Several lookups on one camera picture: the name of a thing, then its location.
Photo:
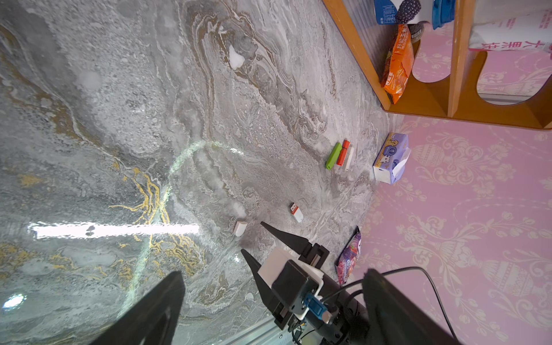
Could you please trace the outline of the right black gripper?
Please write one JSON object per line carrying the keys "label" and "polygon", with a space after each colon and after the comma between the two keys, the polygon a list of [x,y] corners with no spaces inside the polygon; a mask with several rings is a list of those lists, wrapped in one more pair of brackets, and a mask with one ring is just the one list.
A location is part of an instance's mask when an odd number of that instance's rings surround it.
{"label": "right black gripper", "polygon": [[[285,250],[289,252],[293,258],[321,270],[321,266],[328,256],[328,251],[324,247],[318,244],[312,245],[305,237],[300,237],[295,234],[280,231],[279,229],[274,228],[264,221],[262,221],[260,224],[267,231],[269,231],[270,234],[272,234],[283,244],[285,244],[287,247],[290,247],[291,250],[298,254],[297,257],[294,257],[291,252]],[[259,274],[259,270],[262,267],[261,264],[247,250],[241,249],[241,253],[253,274],[253,278],[260,293],[261,300],[267,310],[269,310],[269,312],[272,314],[273,318],[275,319],[276,325],[283,330],[293,325],[296,321],[302,321],[297,319],[291,312],[284,309],[283,304],[281,304],[280,301],[275,297],[268,284]],[[325,274],[323,273],[323,287],[320,292],[322,297],[323,289],[328,286],[325,283],[324,279]]]}

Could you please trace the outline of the green usb drive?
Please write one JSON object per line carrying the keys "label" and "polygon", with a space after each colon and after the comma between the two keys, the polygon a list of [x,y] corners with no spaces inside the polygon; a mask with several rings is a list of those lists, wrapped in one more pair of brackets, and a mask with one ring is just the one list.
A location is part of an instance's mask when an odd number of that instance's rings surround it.
{"label": "green usb drive", "polygon": [[337,142],[334,145],[334,147],[331,151],[331,154],[329,155],[329,157],[326,161],[325,167],[326,167],[327,170],[331,170],[333,168],[333,166],[336,165],[341,151],[342,151],[342,144],[340,142]]}

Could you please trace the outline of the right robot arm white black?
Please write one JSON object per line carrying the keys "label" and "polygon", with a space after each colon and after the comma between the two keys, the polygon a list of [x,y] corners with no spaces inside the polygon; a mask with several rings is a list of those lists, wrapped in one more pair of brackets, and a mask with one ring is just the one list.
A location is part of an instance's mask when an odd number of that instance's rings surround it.
{"label": "right robot arm white black", "polygon": [[360,280],[347,278],[360,253],[361,233],[354,231],[336,260],[338,280],[322,271],[326,247],[263,222],[262,227],[287,246],[271,251],[259,263],[247,250],[246,260],[264,306],[275,324],[301,343],[300,326],[307,323],[322,344],[458,344],[454,329],[444,330],[399,291],[389,275],[366,271]]}

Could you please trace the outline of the white usb cap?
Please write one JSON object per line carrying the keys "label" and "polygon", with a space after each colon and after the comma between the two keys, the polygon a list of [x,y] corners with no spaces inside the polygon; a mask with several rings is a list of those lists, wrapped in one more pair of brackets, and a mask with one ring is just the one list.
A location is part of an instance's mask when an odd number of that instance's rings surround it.
{"label": "white usb cap", "polygon": [[237,221],[234,227],[234,235],[236,237],[241,237],[247,228],[246,221]]}

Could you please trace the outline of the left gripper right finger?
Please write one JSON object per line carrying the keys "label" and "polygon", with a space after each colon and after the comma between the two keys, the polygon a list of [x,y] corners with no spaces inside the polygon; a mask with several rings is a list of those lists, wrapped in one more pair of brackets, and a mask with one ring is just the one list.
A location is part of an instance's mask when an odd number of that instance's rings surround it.
{"label": "left gripper right finger", "polygon": [[366,344],[458,344],[389,280],[370,269],[362,280],[368,314]]}

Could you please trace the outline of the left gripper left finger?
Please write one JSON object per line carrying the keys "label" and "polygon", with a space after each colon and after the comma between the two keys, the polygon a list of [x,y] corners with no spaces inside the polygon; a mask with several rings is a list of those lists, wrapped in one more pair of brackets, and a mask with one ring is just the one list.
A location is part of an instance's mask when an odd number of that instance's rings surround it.
{"label": "left gripper left finger", "polygon": [[182,272],[161,280],[93,344],[171,344],[185,297]]}

